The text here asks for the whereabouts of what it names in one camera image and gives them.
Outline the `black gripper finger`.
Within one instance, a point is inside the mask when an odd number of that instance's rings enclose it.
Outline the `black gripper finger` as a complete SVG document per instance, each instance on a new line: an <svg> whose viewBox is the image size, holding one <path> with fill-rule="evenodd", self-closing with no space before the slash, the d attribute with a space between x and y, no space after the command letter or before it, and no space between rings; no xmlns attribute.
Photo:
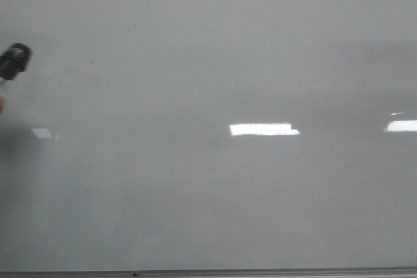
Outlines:
<svg viewBox="0 0 417 278"><path fill-rule="evenodd" d="M13 80L26 71L32 56L32 49L21 43L14 43L1 54L1 79Z"/></svg>

